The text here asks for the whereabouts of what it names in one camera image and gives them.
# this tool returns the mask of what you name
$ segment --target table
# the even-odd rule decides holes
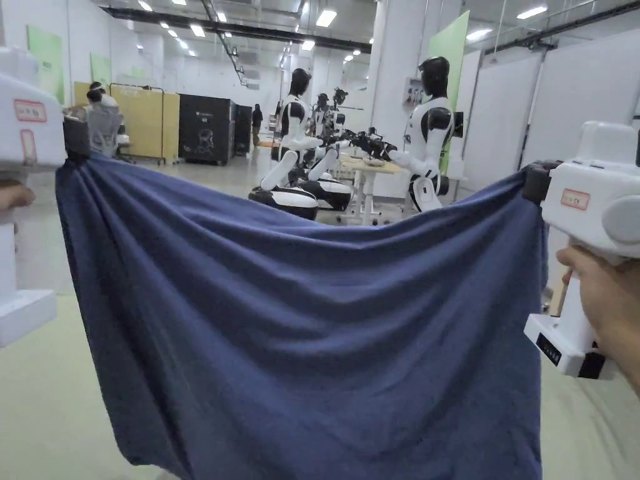
[[[367,165],[363,159],[354,158],[347,154],[340,154],[339,161],[341,166],[360,172],[356,193],[355,218],[360,219],[360,209],[362,208],[364,196],[364,216],[362,217],[362,225],[371,225],[371,212],[373,210],[373,185],[376,181],[377,174],[393,175],[401,173],[404,170],[393,163],[385,163],[381,166]]]

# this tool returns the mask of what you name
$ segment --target pipe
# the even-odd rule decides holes
[[[202,3],[206,5],[208,0],[202,0]],[[166,22],[175,28],[191,29],[192,19],[183,17],[181,15],[171,15],[169,13],[157,13],[157,12],[145,12],[143,10],[135,10],[132,8],[111,8],[102,7],[102,9],[110,14],[110,16],[116,19],[133,20],[142,23],[158,24],[160,22]],[[207,9],[207,14],[210,19],[212,15]],[[302,44],[305,40],[313,40],[317,47],[326,47],[335,50],[351,51],[360,50],[364,54],[371,53],[371,45],[363,42],[354,42],[352,40],[341,40],[340,38],[330,38],[320,35],[307,35],[304,33],[295,33],[292,31],[276,30],[270,28],[253,27],[249,25],[229,24],[210,21],[208,26],[203,27],[205,31],[210,33],[217,33],[220,37],[220,33],[226,31],[231,32],[237,36],[245,36],[248,38],[257,38],[259,40],[275,40],[276,42],[294,42],[296,44]]]
[[[573,30],[574,28],[584,27],[585,25],[590,25],[592,23],[599,22],[600,20],[610,19],[613,17],[617,17],[619,15],[624,15],[625,13],[633,12],[638,9],[640,9],[640,0],[634,0],[624,5],[615,6],[614,8],[610,8],[608,10],[604,10],[602,12],[589,15],[588,17],[574,20],[573,22],[569,22],[566,24],[558,25],[556,27],[544,29],[538,33],[529,35],[526,38],[519,38],[517,40],[507,42],[505,44],[499,45],[495,51],[500,52],[502,50],[510,49],[513,47],[527,47],[537,42],[538,40],[542,40],[543,38],[546,38],[548,36],[557,35],[559,33],[562,33],[568,30]],[[485,55],[490,55],[493,52],[494,52],[494,49],[491,49],[491,48],[484,50]]]
[[[493,48],[493,55],[495,57],[495,53],[498,50],[498,39],[500,38],[500,30],[502,30],[502,21],[504,20],[504,9],[507,7],[507,0],[502,2],[502,13],[500,14],[500,24],[498,25],[498,33],[495,36],[495,47]]]

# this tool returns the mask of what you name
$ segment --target red label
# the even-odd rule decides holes
[[[34,166],[38,164],[38,150],[36,149],[36,139],[31,130],[22,130],[20,132],[22,140],[22,151],[24,153],[24,164],[26,166]]]
[[[47,109],[40,102],[29,100],[14,100],[15,117],[20,122],[47,123]]]
[[[585,211],[589,206],[590,199],[591,195],[589,195],[588,193],[577,190],[569,190],[568,188],[566,188],[562,192],[562,200],[560,202],[567,207],[571,207],[572,209]]]

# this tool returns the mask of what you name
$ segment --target black machine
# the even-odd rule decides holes
[[[251,150],[253,108],[236,105],[236,155],[246,155]]]
[[[180,95],[178,155],[187,162],[226,165],[234,156],[236,104]]]

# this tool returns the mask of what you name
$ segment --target black clamp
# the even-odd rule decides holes
[[[551,184],[551,170],[557,168],[562,161],[546,160],[534,162],[525,167],[527,179],[525,180],[522,196],[537,205],[547,197],[547,191]]]

